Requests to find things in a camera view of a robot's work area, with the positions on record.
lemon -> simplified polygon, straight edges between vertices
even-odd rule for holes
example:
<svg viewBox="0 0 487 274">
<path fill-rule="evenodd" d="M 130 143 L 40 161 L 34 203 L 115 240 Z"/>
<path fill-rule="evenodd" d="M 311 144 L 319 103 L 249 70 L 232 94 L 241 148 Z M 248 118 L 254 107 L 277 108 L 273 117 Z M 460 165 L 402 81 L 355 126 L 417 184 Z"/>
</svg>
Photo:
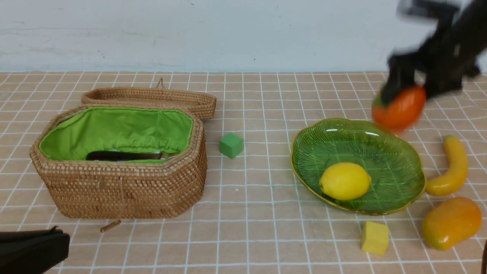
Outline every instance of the lemon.
<svg viewBox="0 0 487 274">
<path fill-rule="evenodd" d="M 349 201 L 367 193 L 372 179 L 359 165 L 338 163 L 323 172 L 319 180 L 321 191 L 333 199 Z"/>
</svg>

basket lid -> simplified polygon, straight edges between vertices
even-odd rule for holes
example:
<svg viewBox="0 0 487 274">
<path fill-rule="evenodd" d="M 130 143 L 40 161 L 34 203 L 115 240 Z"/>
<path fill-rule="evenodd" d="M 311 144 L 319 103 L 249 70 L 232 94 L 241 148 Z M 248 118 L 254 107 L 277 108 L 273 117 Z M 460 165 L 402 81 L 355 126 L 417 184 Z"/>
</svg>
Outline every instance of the basket lid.
<svg viewBox="0 0 487 274">
<path fill-rule="evenodd" d="M 141 107 L 157 106 L 185 109 L 201 120 L 213 118 L 216 108 L 215 96 L 204 92 L 167 89 L 164 87 L 162 78 L 155 88 L 98 88 L 81 96 L 82 104 L 120 105 L 124 102 Z"/>
</svg>

leaf-shaped plate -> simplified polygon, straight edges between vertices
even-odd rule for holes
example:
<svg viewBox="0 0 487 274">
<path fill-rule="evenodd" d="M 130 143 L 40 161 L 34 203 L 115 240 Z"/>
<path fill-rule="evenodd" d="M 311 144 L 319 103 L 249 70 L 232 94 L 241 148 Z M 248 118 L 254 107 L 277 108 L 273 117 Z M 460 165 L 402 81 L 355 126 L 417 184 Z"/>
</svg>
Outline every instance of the leaf-shaped plate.
<svg viewBox="0 0 487 274">
<path fill-rule="evenodd" d="M 339 162 L 361 165 L 370 175 L 372 184 L 364 196 L 340 201 L 321 191 L 321 175 Z M 426 187 L 416 150 L 368 121 L 328 118 L 301 130 L 292 143 L 291 166 L 301 183 L 322 201 L 368 215 L 405 209 Z"/>
</svg>

grid pattern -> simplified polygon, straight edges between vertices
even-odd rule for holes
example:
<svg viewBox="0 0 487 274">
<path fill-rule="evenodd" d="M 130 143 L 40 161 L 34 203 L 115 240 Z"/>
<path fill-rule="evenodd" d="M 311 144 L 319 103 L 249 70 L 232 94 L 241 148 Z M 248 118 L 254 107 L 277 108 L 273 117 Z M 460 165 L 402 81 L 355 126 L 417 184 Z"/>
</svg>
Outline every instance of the grid pattern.
<svg viewBox="0 0 487 274">
<path fill-rule="evenodd" d="M 48 121 L 80 104 L 95 87 L 154 86 L 218 98 L 205 121 L 208 174 L 202 200 L 174 219 L 68 219 L 57 210 L 29 159 L 29 148 Z M 370 119 L 382 72 L 363 73 L 0 73 L 0 230 L 59 225 L 72 236 L 70 256 L 49 273 L 61 274 L 478 274 L 487 226 L 446 252 L 426 248 L 421 220 L 445 198 L 424 195 L 388 216 L 364 216 L 325 206 L 294 177 L 290 143 L 324 117 Z M 479 203 L 486 215 L 487 76 L 465 92 L 431 102 L 403 138 L 420 153 L 427 176 L 447 167 L 440 136 L 465 143 L 470 171 L 456 195 Z M 224 133 L 245 141 L 233 160 L 218 152 Z M 387 223 L 384 256 L 360 250 L 366 220 Z"/>
</svg>

white wall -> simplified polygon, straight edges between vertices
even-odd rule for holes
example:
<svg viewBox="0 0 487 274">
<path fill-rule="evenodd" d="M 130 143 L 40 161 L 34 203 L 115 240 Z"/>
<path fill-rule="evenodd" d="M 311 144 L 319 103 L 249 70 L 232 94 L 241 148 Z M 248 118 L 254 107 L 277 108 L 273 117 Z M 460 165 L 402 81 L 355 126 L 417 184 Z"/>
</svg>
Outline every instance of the white wall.
<svg viewBox="0 0 487 274">
<path fill-rule="evenodd" d="M 382 70 L 434 29 L 397 1 L 3 0 L 0 71 Z"/>
</svg>

